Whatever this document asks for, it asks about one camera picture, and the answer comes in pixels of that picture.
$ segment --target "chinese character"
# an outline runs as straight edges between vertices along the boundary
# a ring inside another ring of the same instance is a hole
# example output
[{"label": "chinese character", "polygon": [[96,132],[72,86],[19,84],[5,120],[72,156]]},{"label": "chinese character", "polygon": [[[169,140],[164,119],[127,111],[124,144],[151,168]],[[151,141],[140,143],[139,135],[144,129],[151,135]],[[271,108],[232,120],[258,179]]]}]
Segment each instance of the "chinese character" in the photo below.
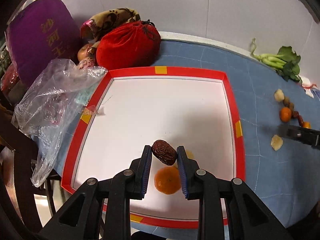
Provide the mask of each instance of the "chinese character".
[{"label": "chinese character", "polygon": [[58,29],[56,29],[53,33],[51,33],[48,37],[47,37],[47,43],[48,45],[51,47],[52,44],[55,41],[59,40],[59,35],[58,35]]},{"label": "chinese character", "polygon": [[66,52],[66,50],[63,48],[62,45],[62,42],[57,46],[55,47],[52,52],[57,56],[57,57],[60,57],[63,53]]},{"label": "chinese character", "polygon": [[40,25],[40,28],[42,29],[43,33],[47,33],[47,31],[52,28],[53,24],[54,24],[54,20],[47,19],[47,21],[45,23],[42,23]]}]

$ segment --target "purple bag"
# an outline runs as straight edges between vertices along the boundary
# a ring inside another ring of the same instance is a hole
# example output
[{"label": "purple bag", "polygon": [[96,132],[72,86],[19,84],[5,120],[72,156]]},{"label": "purple bag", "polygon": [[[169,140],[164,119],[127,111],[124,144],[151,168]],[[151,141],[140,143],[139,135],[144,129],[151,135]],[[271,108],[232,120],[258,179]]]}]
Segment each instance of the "purple bag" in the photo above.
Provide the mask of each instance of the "purple bag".
[{"label": "purple bag", "polygon": [[36,0],[6,30],[6,42],[21,81],[30,87],[54,58],[77,61],[80,30],[61,0]]}]

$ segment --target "orange fruit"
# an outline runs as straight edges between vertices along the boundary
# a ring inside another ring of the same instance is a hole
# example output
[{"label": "orange fruit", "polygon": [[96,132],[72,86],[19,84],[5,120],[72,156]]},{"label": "orange fruit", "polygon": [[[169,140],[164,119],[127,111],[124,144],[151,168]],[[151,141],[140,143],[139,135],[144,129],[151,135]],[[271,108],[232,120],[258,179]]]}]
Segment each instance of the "orange fruit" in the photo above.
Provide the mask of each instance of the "orange fruit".
[{"label": "orange fruit", "polygon": [[302,127],[303,127],[303,128],[311,129],[310,122],[303,122]]},{"label": "orange fruit", "polygon": [[173,166],[160,169],[155,174],[155,187],[167,195],[177,192],[181,188],[178,169]]},{"label": "orange fruit", "polygon": [[292,112],[289,108],[283,107],[280,110],[280,119],[282,122],[289,122],[291,119]]}]

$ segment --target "silver screw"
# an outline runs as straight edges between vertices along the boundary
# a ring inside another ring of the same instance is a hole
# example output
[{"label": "silver screw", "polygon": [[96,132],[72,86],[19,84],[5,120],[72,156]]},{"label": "silver screw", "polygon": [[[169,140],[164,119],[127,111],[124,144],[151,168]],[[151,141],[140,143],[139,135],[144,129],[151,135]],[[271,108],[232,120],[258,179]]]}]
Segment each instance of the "silver screw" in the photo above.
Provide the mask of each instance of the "silver screw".
[{"label": "silver screw", "polygon": [[203,176],[205,175],[205,170],[199,169],[196,171],[198,175]]},{"label": "silver screw", "polygon": [[130,175],[132,175],[132,174],[133,174],[133,171],[130,170],[130,169],[127,169],[127,170],[123,171],[123,175],[124,175],[124,176],[130,176]]},{"label": "silver screw", "polygon": [[94,185],[94,184],[96,184],[96,179],[94,179],[94,178],[90,178],[90,179],[88,179],[87,180],[87,184],[89,185],[89,186],[92,186],[92,185]]},{"label": "silver screw", "polygon": [[241,185],[242,184],[242,180],[239,179],[239,178],[234,178],[233,179],[233,183],[236,184],[236,185]]}]

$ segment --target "white wall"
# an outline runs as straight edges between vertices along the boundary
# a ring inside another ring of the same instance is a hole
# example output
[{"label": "white wall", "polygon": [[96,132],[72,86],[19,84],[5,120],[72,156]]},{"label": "white wall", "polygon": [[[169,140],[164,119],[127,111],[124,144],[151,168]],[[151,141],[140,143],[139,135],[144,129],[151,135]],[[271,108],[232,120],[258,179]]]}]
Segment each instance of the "white wall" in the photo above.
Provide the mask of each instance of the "white wall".
[{"label": "white wall", "polygon": [[301,54],[301,74],[320,85],[317,56],[320,26],[298,0],[63,0],[80,26],[92,15],[129,7],[150,19],[159,31],[185,33],[249,49],[277,53],[292,46]]}]

